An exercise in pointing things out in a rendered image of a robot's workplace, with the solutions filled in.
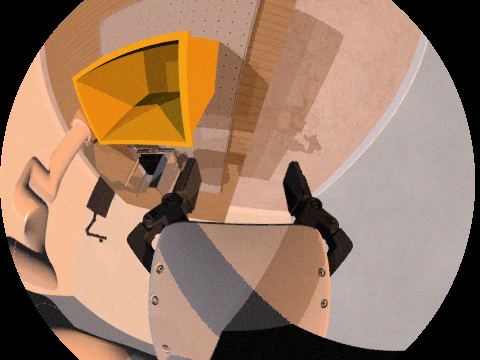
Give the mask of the orange open-top bin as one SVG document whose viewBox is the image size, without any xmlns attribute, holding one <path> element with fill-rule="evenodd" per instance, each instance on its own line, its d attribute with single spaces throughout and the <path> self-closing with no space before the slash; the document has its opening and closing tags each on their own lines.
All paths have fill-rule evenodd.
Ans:
<svg viewBox="0 0 480 360">
<path fill-rule="evenodd" d="M 190 33 L 130 44 L 72 78 L 100 144 L 193 147 L 192 132 L 215 93 L 219 41 Z"/>
</svg>

